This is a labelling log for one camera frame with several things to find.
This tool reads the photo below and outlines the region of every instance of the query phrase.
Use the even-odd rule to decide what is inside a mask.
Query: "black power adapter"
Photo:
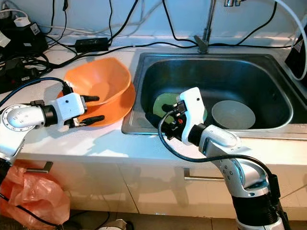
[[[107,37],[81,39],[76,41],[74,47],[77,53],[108,51],[109,45],[107,41]]]

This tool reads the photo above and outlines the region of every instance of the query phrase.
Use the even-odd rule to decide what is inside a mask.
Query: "orange plastic bag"
[[[26,173],[25,168],[12,166],[0,191],[10,199],[9,202],[0,200],[0,213],[30,229],[52,230],[54,227],[40,222],[16,206],[21,205],[53,224],[62,224],[69,219],[70,200],[49,175]]]

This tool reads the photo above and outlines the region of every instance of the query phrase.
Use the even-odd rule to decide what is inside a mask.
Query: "stainless steel sink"
[[[145,118],[156,98],[197,86],[208,110],[205,125],[214,124],[211,109],[215,103],[235,100],[256,116],[251,129],[231,130],[239,136],[307,139],[307,102],[299,98],[287,78],[271,55],[143,53],[134,78],[136,101],[122,131],[157,134]]]

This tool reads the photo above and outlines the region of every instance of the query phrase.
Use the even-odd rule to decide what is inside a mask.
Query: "tiled floor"
[[[78,214],[80,211],[73,210],[71,215]],[[65,230],[94,230],[101,225],[107,218],[106,212],[85,212],[71,218],[70,226],[66,225]],[[131,213],[110,213],[108,222],[124,219],[134,224],[135,230],[237,230],[234,219],[217,218],[194,218],[194,217],[171,217],[158,215],[141,215]],[[4,222],[12,222],[6,218],[0,217],[1,230],[13,230],[6,228]],[[307,230],[307,221],[291,221],[292,230]]]

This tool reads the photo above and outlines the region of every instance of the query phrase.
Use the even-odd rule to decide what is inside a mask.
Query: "drawer handle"
[[[48,174],[50,172],[50,170],[51,170],[52,165],[53,165],[53,162],[47,161],[43,169],[28,168],[26,172],[27,173],[44,173],[44,174]]]
[[[185,181],[224,181],[223,177],[190,176],[190,169],[184,168]]]

